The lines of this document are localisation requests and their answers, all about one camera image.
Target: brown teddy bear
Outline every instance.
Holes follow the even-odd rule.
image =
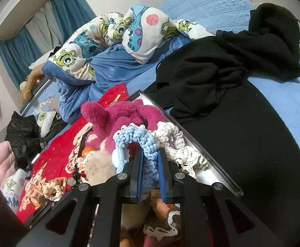
[[[20,84],[20,105],[22,106],[26,101],[29,101],[32,96],[32,91],[37,87],[37,80],[42,79],[44,74],[41,70],[44,64],[35,67],[26,77],[26,81]]]

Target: metal screw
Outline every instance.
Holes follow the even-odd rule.
[[[214,183],[214,189],[216,189],[216,190],[222,190],[223,189],[223,184],[222,183],[219,183],[219,182],[217,182],[217,183]]]
[[[120,180],[124,180],[127,178],[127,174],[125,174],[124,172],[121,172],[120,174],[117,175],[117,178]]]
[[[175,174],[175,177],[176,177],[177,179],[183,179],[183,178],[185,178],[185,174],[183,174],[182,172],[177,172],[177,173]]]
[[[78,188],[79,188],[79,190],[80,191],[85,191],[85,190],[87,190],[88,189],[88,184],[87,183],[81,183],[79,186],[78,186]]]

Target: magenta stuffed animal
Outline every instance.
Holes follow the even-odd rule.
[[[158,109],[154,106],[143,105],[141,99],[134,102],[117,102],[106,109],[96,102],[88,101],[81,106],[81,114],[93,124],[91,134],[94,139],[91,140],[91,144],[86,144],[86,146],[99,148],[101,142],[108,137],[105,149],[110,154],[116,148],[112,137],[124,124],[129,125],[133,122],[141,125],[144,124],[143,120],[145,119],[148,122],[147,129],[154,131],[157,129],[157,123],[164,121],[164,116]]]

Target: pink dot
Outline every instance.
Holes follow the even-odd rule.
[[[154,26],[158,24],[159,17],[157,14],[150,14],[147,16],[146,21],[150,26]]]
[[[142,33],[142,30],[141,30],[141,29],[137,29],[137,30],[135,31],[135,34],[136,34],[136,35],[141,35],[141,33]]]

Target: white cartoon-print blanket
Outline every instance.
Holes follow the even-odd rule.
[[[56,69],[62,69],[76,79],[94,81],[90,60],[108,46],[122,43],[136,61],[145,64],[155,49],[179,34],[190,39],[212,36],[195,22],[171,20],[157,8],[135,5],[126,15],[109,12],[86,23],[48,60],[57,65]],[[43,66],[44,73],[49,69],[47,66],[48,62]]]

